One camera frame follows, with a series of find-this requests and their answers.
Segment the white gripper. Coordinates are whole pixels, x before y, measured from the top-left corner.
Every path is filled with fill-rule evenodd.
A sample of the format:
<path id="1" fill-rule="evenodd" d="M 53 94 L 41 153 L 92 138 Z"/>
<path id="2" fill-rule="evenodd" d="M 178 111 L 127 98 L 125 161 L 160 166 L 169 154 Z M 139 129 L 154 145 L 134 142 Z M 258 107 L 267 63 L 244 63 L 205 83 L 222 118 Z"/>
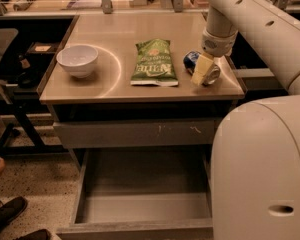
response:
<path id="1" fill-rule="evenodd" d="M 227 37 L 217 37 L 203 30 L 201 46 L 203 52 L 198 56 L 191 81 L 196 85 L 207 85 L 211 70 L 214 68 L 214 57 L 222 57 L 232 52 L 237 32 Z"/>

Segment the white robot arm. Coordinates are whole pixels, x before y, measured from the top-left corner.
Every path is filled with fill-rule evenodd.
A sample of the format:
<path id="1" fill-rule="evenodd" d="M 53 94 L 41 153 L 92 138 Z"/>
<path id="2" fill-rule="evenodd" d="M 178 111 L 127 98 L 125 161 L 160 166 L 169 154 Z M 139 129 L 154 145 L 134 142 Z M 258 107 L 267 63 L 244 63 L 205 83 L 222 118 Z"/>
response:
<path id="1" fill-rule="evenodd" d="M 300 240 L 300 21 L 265 0 L 208 0 L 202 46 L 225 55 L 235 31 L 286 90 L 247 102 L 211 152 L 214 240 Z"/>

